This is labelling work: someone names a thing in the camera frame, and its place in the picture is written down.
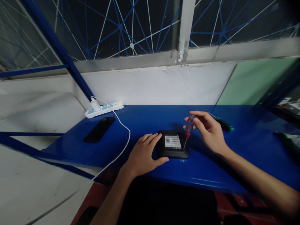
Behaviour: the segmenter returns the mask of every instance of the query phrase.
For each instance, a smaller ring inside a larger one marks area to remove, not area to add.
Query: person's left hand
[[[122,170],[126,170],[126,174],[134,179],[169,161],[168,157],[161,157],[158,160],[152,159],[154,146],[161,137],[162,134],[157,133],[154,135],[145,134],[141,137],[130,153],[127,162],[123,165]]]

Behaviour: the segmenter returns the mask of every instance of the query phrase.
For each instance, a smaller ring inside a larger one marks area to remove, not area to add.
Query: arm
[[[210,150],[222,157],[275,208],[289,217],[296,216],[300,206],[299,192],[233,152],[225,143],[221,125],[207,112],[193,111],[190,114],[197,116],[194,128],[200,131],[203,142]]]
[[[151,157],[154,146],[161,137],[161,134],[146,134],[138,140],[90,225],[117,224],[124,198],[133,179],[169,161],[167,157],[158,160]]]

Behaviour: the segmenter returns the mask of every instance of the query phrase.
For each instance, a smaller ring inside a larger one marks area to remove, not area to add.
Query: screwdriver
[[[183,150],[185,149],[185,145],[187,143],[187,140],[189,139],[190,135],[191,135],[191,130],[193,129],[194,127],[194,122],[193,122],[193,119],[196,118],[196,116],[194,115],[191,115],[190,116],[190,119],[188,121],[188,125],[186,127],[186,134],[187,134],[187,138],[185,139],[185,143],[184,143],[184,147],[183,147]]]
[[[219,123],[219,124],[221,124],[221,127],[222,127],[222,129],[223,130],[225,130],[225,131],[227,131],[227,132],[232,132],[232,131],[234,131],[234,128],[233,128],[233,126],[231,126],[229,123],[227,123],[226,121],[224,121],[224,120],[221,120],[221,118],[220,117],[215,117],[213,114],[211,114],[214,118],[215,118],[215,120]]]

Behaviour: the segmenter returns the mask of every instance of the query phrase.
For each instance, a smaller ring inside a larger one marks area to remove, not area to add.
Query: green panel
[[[295,58],[238,63],[217,105],[255,105],[269,88],[282,81]]]

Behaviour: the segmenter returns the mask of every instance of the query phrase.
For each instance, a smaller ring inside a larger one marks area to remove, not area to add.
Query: blue table
[[[273,131],[300,134],[300,130],[260,106],[125,106],[116,113],[131,130],[131,139],[123,155],[111,168],[120,168],[124,164],[133,146],[144,134],[158,130],[182,130],[186,123],[183,118],[191,110],[208,110],[229,122],[235,131],[224,132],[224,136],[233,151],[300,190],[300,167],[273,134]],[[128,130],[116,119],[99,143],[84,143],[83,139],[103,117],[114,116],[110,112],[83,119],[37,157],[69,165],[103,168],[124,148]],[[193,131],[187,145],[191,151],[190,158],[170,159],[147,175],[181,185],[229,193],[249,192],[238,175],[204,146],[197,130]],[[152,157],[157,158],[155,149]]]

